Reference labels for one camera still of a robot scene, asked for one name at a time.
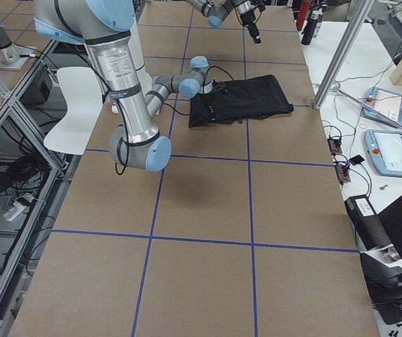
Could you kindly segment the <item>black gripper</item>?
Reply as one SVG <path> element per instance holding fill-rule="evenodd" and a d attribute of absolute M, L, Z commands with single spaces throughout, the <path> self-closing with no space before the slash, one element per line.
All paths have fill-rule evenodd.
<path fill-rule="evenodd" d="M 260 13 L 266 10 L 265 1 L 241 1 L 240 2 L 240 21 L 247 28 L 249 35 L 255 44 L 260 44 L 260 33 L 257 27 L 255 11 Z"/>
<path fill-rule="evenodd" d="M 227 95 L 228 89 L 226 88 L 226 83 L 222 81 L 217 82 L 215 80 L 211 80 L 209 83 L 204 85 L 205 95 L 214 95 L 215 93 Z"/>

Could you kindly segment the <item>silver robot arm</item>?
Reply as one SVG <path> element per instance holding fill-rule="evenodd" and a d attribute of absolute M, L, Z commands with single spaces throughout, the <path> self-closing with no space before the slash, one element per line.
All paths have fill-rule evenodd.
<path fill-rule="evenodd" d="M 259 14 L 265 11 L 265 1 L 227 0 L 215 4 L 212 1 L 187 0 L 186 3 L 190 4 L 206 17 L 208 23 L 214 28 L 220 27 L 231 13 L 235 13 L 238 22 L 243 27 L 247 28 L 253 42 L 255 44 L 261 43 L 261 37 L 257 27 L 257 22 L 260 17 L 256 18 L 255 11 L 259 11 Z"/>
<path fill-rule="evenodd" d="M 206 57 L 190 62 L 187 74 L 160 75 L 143 92 L 129 48 L 135 11 L 132 1 L 35 1 L 39 34 L 56 41 L 83 44 L 89 60 L 116 102 L 122 118 L 110 137 L 112 159 L 123 166 L 161 171 L 171 156 L 171 141 L 152 118 L 172 93 L 187 98 L 209 94 L 214 81 Z"/>

